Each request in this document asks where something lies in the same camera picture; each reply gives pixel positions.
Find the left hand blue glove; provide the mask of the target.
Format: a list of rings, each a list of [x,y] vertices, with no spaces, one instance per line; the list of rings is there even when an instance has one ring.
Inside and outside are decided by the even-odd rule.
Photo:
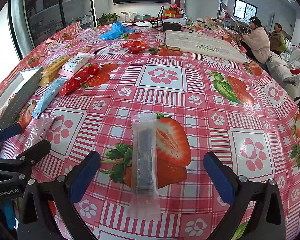
[[[12,200],[2,200],[0,201],[0,213],[3,214],[3,219],[5,220],[9,229],[14,229],[15,227],[15,213],[13,209]]]

